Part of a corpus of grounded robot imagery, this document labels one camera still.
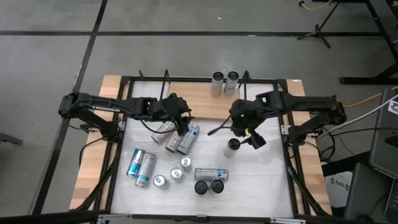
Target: white tabletop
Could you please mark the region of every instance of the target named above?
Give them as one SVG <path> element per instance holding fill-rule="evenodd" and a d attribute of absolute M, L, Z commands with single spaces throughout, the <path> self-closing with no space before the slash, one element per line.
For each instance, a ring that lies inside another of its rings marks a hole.
<path fill-rule="evenodd" d="M 161 82 L 134 82 L 133 97 L 159 97 Z M 167 96 L 168 85 L 164 96 Z M 248 100 L 255 95 L 272 91 L 271 84 L 248 84 Z M 232 158 L 223 155 L 229 139 L 235 138 L 228 129 L 222 129 L 212 136 L 207 132 L 218 127 L 220 119 L 192 120 L 200 127 L 198 139 L 189 156 L 193 169 L 186 172 L 185 180 L 176 183 L 170 171 L 180 166 L 179 153 L 171 153 L 163 144 L 156 144 L 139 121 L 128 119 L 124 135 L 119 170 L 113 195 L 111 213 L 151 214 L 151 215 L 209 215 L 226 217 L 284 217 L 292 218 L 292 205 L 287 183 L 279 121 L 267 119 L 257 132 L 267 144 L 257 150 L 243 144 Z M 160 123 L 147 123 L 157 129 Z M 143 189 L 134 185 L 135 179 L 126 171 L 135 148 L 144 149 L 157 157 L 154 173 L 164 175 L 170 181 L 167 190 L 157 189 L 150 180 L 149 187 Z M 196 167 L 224 168 L 229 170 L 229 179 L 224 183 L 220 194 L 211 190 L 204 195 L 195 192 L 194 172 Z"/>

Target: can lid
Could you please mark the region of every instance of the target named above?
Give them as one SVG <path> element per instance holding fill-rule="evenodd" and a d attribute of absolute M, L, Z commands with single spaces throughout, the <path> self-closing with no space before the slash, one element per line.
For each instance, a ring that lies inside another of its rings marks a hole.
<path fill-rule="evenodd" d="M 156 175 L 154 177 L 154 185 L 156 187 L 162 187 L 165 184 L 166 184 L 166 177 L 164 177 L 163 175 Z"/>
<path fill-rule="evenodd" d="M 232 150 L 238 150 L 241 147 L 239 140 L 233 138 L 228 141 L 228 147 Z"/>
<path fill-rule="evenodd" d="M 235 81 L 239 78 L 239 75 L 236 72 L 229 72 L 228 78 L 232 81 Z"/>
<path fill-rule="evenodd" d="M 216 81 L 221 81 L 221 80 L 224 79 L 224 75 L 223 75 L 221 72 L 215 72 L 215 73 L 213 74 L 213 78 L 214 78 Z"/>
<path fill-rule="evenodd" d="M 170 175 L 172 176 L 173 179 L 180 179 L 182 178 L 183 172 L 180 168 L 174 167 L 170 172 Z"/>
<path fill-rule="evenodd" d="M 211 189 L 215 192 L 215 193 L 221 193 L 224 190 L 224 183 L 220 180 L 213 180 L 211 182 Z"/>
<path fill-rule="evenodd" d="M 195 184 L 195 191 L 198 193 L 198 194 L 200 194 L 200 195 L 203 195 L 204 193 L 206 193 L 207 192 L 207 188 L 208 188 L 208 186 L 207 186 L 207 184 L 206 184 L 206 182 L 204 182 L 204 181 L 198 181 L 196 184 Z"/>
<path fill-rule="evenodd" d="M 181 166 L 190 167 L 191 164 L 192 164 L 191 158 L 189 158 L 188 156 L 183 156 L 181 158 Z"/>

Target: blue can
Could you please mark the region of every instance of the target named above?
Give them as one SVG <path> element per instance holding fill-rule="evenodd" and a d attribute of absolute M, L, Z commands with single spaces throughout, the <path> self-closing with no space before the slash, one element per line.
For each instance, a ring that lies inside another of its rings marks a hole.
<path fill-rule="evenodd" d="M 136 149 L 134 150 L 134 154 L 132 155 L 129 169 L 127 170 L 127 174 L 129 177 L 137 177 L 139 168 L 141 166 L 142 158 L 144 157 L 145 150 Z"/>

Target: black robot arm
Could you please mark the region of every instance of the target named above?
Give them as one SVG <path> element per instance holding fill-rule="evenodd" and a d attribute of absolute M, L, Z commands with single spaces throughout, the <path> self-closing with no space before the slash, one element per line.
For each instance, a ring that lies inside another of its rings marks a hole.
<path fill-rule="evenodd" d="M 190 120 L 181 114 L 191 111 L 187 102 L 175 93 L 159 101 L 151 97 L 117 100 L 87 93 L 71 93 L 63 97 L 58 113 L 62 118 L 81 119 L 89 126 L 99 129 L 105 140 L 118 142 L 121 139 L 118 124 L 105 121 L 90 110 L 124 113 L 129 118 L 142 121 L 143 125 L 144 121 L 172 121 L 181 136 L 188 132 Z"/>
<path fill-rule="evenodd" d="M 254 101 L 236 100 L 231 114 L 232 131 L 238 137 L 250 135 L 244 140 L 255 149 L 265 145 L 266 141 L 255 130 L 267 118 L 273 118 L 291 111 L 311 111 L 318 114 L 300 126 L 288 129 L 289 141 L 303 142 L 308 133 L 324 125 L 339 125 L 346 121 L 343 105 L 336 96 L 292 96 L 281 91 L 270 91 L 256 96 Z"/>

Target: tripod stand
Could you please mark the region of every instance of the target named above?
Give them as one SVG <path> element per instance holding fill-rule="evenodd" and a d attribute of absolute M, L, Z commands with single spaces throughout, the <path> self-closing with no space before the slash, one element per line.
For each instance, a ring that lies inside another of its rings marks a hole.
<path fill-rule="evenodd" d="M 298 37 L 297 40 L 301 40 L 307 37 L 315 37 L 315 38 L 319 38 L 323 41 L 323 43 L 330 49 L 330 44 L 326 41 L 326 39 L 323 37 L 321 29 L 322 27 L 326 24 L 326 22 L 328 21 L 329 17 L 332 15 L 332 13 L 335 11 L 335 9 L 337 8 L 337 6 L 340 4 L 340 2 L 337 2 L 337 4 L 333 7 L 333 9 L 330 11 L 328 17 L 326 17 L 326 19 L 322 22 L 321 26 L 319 26 L 318 24 L 315 24 L 315 32 L 309 33 L 309 34 L 305 34 L 304 36 Z"/>

